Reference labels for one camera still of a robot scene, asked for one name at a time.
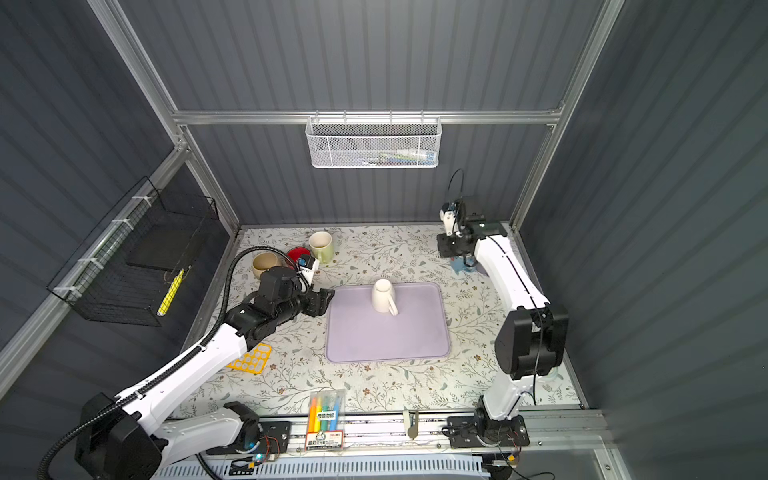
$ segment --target mesh basket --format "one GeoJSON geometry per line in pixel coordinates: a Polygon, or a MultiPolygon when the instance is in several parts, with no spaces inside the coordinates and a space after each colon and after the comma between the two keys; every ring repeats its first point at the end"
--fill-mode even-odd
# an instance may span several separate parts
{"type": "Polygon", "coordinates": [[[88,320],[159,326],[187,276],[195,276],[195,260],[217,221],[213,199],[153,190],[126,218],[113,220],[117,228],[92,257],[77,260],[83,268],[70,285],[60,283],[62,269],[48,290],[88,320]],[[158,240],[170,255],[153,264],[158,240]],[[149,257],[141,256],[145,242],[154,247],[149,257]]]}
{"type": "Polygon", "coordinates": [[[441,136],[439,118],[412,124],[306,122],[317,168],[434,168],[441,136]]]}

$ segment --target yellow ruler stencil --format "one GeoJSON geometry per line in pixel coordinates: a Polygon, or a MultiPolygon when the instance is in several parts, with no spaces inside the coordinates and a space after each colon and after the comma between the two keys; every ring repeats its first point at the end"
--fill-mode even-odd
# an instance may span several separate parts
{"type": "Polygon", "coordinates": [[[272,353],[272,347],[266,343],[260,343],[256,345],[256,348],[241,356],[239,359],[234,360],[227,365],[231,369],[243,370],[244,372],[250,372],[254,375],[258,375],[264,370],[266,361],[270,359],[272,353]]]}

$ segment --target white wire basket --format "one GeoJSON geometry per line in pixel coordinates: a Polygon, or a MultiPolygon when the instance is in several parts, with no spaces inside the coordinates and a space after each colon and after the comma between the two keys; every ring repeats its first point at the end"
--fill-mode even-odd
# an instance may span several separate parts
{"type": "Polygon", "coordinates": [[[316,168],[434,168],[441,136],[439,118],[413,123],[306,122],[316,168]]]}

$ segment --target table surface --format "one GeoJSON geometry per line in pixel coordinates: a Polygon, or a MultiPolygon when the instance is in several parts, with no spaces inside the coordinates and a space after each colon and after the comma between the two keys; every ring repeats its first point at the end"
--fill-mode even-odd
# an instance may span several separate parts
{"type": "MultiPolygon", "coordinates": [[[[240,250],[268,245],[288,251],[306,246],[322,229],[267,228],[242,233],[240,250]]],[[[260,415],[308,413],[312,392],[346,391],[348,412],[471,408],[491,384],[498,364],[493,342],[506,312],[488,277],[456,273],[437,253],[440,225],[331,227],[336,254],[321,265],[316,288],[368,285],[379,278],[393,282],[440,285],[451,351],[445,358],[394,362],[331,363],[326,358],[326,317],[299,315],[265,340],[272,347],[259,375],[224,368],[206,381],[177,409],[177,416],[203,415],[238,400],[260,415]]],[[[515,253],[517,248],[512,244],[515,253]]],[[[246,255],[233,275],[229,306],[258,287],[250,269],[256,254],[246,255]]],[[[218,315],[214,311],[210,324],[218,315]]],[[[537,380],[539,405],[578,403],[563,366],[537,380]]],[[[522,405],[532,405],[523,396],[522,405]]]]}

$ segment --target purple silicone mat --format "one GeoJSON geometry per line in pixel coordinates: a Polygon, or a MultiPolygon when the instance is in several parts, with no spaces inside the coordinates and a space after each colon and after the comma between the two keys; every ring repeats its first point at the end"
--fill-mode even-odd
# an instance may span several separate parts
{"type": "Polygon", "coordinates": [[[451,350],[440,286],[394,283],[399,315],[371,305],[373,285],[340,286],[328,307],[326,357],[330,362],[430,359],[451,350]]]}

